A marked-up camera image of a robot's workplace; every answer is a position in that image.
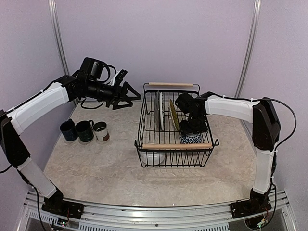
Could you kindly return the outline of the blue white patterned bowl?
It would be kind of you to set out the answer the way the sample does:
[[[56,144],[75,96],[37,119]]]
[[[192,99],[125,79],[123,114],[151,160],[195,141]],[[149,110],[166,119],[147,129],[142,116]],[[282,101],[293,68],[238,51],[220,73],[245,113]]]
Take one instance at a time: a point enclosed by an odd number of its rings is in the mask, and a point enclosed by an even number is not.
[[[203,143],[201,133],[193,134],[189,133],[186,135],[180,135],[180,144],[199,144]]]

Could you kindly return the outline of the white cup with wood band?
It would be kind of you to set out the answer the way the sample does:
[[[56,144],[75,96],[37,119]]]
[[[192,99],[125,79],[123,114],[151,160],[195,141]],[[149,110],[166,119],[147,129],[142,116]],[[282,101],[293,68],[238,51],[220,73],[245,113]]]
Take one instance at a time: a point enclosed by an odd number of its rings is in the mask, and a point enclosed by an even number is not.
[[[99,142],[107,142],[110,139],[107,124],[103,121],[97,122],[92,127],[96,136],[96,140]]]

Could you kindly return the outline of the dark green mug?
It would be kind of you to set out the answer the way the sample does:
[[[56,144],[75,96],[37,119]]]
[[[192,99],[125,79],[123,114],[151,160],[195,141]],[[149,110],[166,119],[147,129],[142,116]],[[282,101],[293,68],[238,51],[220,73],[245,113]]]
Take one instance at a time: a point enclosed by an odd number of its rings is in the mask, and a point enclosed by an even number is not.
[[[76,132],[81,142],[90,142],[93,137],[93,120],[83,120],[76,124]]]

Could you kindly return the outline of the navy blue mug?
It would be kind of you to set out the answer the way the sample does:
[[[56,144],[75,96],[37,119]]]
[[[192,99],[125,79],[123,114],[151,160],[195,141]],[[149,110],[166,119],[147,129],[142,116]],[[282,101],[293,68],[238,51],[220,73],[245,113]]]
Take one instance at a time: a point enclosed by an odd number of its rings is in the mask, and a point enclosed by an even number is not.
[[[78,138],[75,123],[71,118],[60,125],[60,131],[66,141],[75,141]]]

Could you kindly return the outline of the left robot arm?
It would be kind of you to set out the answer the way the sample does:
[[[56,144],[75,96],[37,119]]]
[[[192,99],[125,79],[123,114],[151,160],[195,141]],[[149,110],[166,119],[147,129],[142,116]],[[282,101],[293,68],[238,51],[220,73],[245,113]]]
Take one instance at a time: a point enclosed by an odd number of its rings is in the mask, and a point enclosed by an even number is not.
[[[31,159],[20,135],[35,121],[53,109],[75,99],[93,98],[105,102],[106,107],[117,110],[131,107],[141,95],[124,82],[126,70],[116,72],[113,85],[100,81],[103,70],[111,73],[111,66],[94,58],[84,58],[82,65],[73,75],[65,75],[52,81],[45,89],[9,111],[0,112],[0,145],[8,162],[31,186],[44,196],[44,209],[62,214],[67,202],[62,192],[46,177]]]

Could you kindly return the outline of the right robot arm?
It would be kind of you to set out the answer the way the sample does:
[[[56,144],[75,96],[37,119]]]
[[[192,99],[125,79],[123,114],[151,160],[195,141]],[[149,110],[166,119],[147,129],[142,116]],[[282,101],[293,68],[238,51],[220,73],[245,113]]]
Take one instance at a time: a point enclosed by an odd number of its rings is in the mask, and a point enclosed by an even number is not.
[[[221,115],[244,120],[253,125],[252,140],[257,154],[256,175],[246,209],[255,214],[268,203],[271,178],[275,171],[275,147],[278,144],[281,125],[269,98],[240,100],[218,96],[212,92],[196,98],[183,93],[175,100],[176,106],[188,115],[179,123],[181,134],[207,131],[206,116]]]

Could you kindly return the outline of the gold patterned plate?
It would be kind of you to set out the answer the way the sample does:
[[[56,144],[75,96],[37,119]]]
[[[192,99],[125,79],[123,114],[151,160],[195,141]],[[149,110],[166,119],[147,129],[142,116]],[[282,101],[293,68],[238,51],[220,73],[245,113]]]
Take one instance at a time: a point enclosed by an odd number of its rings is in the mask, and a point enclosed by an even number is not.
[[[173,125],[174,125],[176,131],[179,131],[180,130],[179,119],[178,119],[176,108],[175,108],[174,103],[171,99],[169,99],[169,110],[170,110],[170,113],[171,113]]]

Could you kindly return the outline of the grey plate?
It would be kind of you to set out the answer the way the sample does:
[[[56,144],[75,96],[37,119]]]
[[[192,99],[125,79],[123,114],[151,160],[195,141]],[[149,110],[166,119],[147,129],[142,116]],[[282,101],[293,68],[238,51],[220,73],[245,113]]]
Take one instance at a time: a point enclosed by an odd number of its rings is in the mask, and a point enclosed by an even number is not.
[[[160,129],[160,108],[159,108],[159,103],[160,103],[160,92],[157,91],[155,98],[154,98],[154,122],[155,125],[157,126],[157,129]]]

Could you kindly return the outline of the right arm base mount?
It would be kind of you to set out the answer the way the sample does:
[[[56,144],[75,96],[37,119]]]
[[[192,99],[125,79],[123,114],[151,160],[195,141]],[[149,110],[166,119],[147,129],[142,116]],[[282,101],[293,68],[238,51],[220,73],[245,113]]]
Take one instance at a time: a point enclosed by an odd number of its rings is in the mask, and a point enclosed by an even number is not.
[[[237,200],[230,204],[232,218],[241,218],[250,215],[254,215],[261,212],[271,210],[271,204],[269,200],[270,189],[260,194],[253,189],[250,191],[250,198],[247,200]]]

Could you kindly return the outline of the left aluminium corner post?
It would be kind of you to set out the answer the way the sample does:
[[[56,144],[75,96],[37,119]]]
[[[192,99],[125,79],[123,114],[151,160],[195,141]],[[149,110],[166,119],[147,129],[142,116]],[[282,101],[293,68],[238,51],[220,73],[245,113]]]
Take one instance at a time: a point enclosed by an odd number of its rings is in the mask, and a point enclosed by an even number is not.
[[[55,41],[57,45],[60,62],[61,62],[64,73],[66,75],[69,75],[70,72],[69,72],[68,63],[67,63],[67,59],[66,59],[66,55],[64,51],[62,36],[61,36],[61,29],[60,29],[58,14],[57,14],[56,1],[48,0],[48,5],[49,5],[51,23],[52,23],[53,33],[55,36]]]

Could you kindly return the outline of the aluminium corner post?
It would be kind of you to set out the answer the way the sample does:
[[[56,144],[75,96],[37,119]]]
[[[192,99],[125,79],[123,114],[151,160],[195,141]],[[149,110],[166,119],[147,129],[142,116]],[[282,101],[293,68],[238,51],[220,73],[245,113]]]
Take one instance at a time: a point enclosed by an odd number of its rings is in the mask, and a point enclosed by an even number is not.
[[[234,96],[235,98],[239,98],[241,96],[243,88],[244,88],[245,80],[247,77],[247,72],[249,69],[250,60],[251,60],[253,49],[254,49],[254,43],[255,43],[255,39],[257,35],[261,3],[262,3],[262,0],[254,1],[253,15],[252,15],[249,36],[248,36],[248,42],[246,46],[244,62],[243,62],[242,69],[240,72],[240,78],[239,78],[235,96]]]
[[[52,23],[53,33],[55,36],[55,41],[57,45],[60,62],[61,62],[64,73],[66,75],[69,75],[70,72],[69,72],[68,63],[67,63],[67,59],[66,59],[66,55],[64,51],[62,36],[61,36],[61,29],[60,29],[58,14],[57,14],[56,1],[48,0],[48,5],[49,5],[51,23]]]

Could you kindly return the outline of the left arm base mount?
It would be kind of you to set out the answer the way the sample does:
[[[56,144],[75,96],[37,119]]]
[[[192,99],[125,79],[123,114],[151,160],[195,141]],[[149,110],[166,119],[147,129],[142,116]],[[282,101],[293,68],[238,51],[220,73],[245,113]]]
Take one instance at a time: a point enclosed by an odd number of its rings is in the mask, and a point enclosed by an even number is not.
[[[84,205],[81,203],[65,200],[63,200],[58,205],[52,205],[50,203],[44,202],[42,205],[42,210],[67,218],[81,219],[84,211]]]

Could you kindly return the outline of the right aluminium corner post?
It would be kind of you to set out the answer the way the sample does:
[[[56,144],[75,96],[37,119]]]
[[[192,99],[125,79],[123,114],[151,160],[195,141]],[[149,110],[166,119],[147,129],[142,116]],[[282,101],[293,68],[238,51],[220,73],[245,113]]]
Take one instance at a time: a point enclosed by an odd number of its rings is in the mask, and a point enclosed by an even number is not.
[[[253,49],[254,49],[254,43],[255,43],[255,39],[257,35],[261,3],[262,3],[262,0],[254,1],[253,15],[252,15],[249,36],[248,36],[248,42],[246,46],[244,62],[243,62],[242,69],[240,72],[240,78],[239,78],[235,96],[234,96],[235,98],[239,98],[241,96],[243,88],[244,88],[245,80],[247,77],[247,72],[249,69],[250,60],[251,60]]]

